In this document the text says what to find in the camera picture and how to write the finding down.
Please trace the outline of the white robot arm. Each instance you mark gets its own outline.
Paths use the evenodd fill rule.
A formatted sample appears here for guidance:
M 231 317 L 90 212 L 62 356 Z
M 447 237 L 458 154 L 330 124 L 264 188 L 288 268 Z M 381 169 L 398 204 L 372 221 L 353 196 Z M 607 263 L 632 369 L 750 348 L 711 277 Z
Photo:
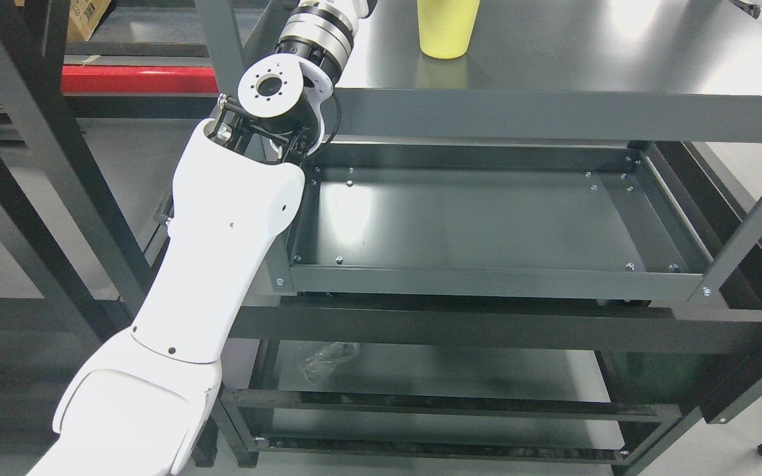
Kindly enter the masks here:
M 79 368 L 31 475 L 176 475 L 223 382 L 221 353 L 260 265 L 298 213 L 302 162 L 326 137 L 375 1 L 299 1 L 277 46 L 194 128 L 172 179 L 169 243 L 131 325 Z

